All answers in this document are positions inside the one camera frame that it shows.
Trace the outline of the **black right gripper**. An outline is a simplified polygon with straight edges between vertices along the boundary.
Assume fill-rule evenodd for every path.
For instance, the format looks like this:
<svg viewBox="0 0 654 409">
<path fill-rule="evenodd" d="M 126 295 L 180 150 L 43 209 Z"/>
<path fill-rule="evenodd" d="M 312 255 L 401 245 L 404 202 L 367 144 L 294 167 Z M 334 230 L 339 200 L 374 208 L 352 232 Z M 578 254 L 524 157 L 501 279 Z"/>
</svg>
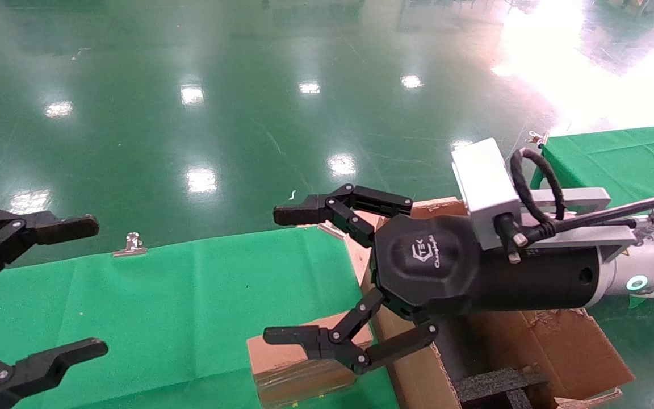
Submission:
<svg viewBox="0 0 654 409">
<path fill-rule="evenodd" d="M 265 328 L 264 341 L 299 345 L 309 360 L 335 360 L 365 374 L 428 347 L 438 336 L 438 326 L 426 322 L 366 349 L 359 347 L 354 337 L 383 304 L 403 319 L 416 319 L 582 308 L 597 291 L 596 248 L 529 249 L 512 264 L 503 249 L 482 249 L 467 216 L 417 219 L 407 216 L 412 206 L 408 197 L 348 183 L 329 194 L 309 195 L 296 206 L 274 207 L 280 226 L 329 221 L 364 248 L 373 246 L 372 275 L 380 290 L 368 291 L 334 328 Z M 355 210 L 392 219 L 375 233 Z"/>
</svg>

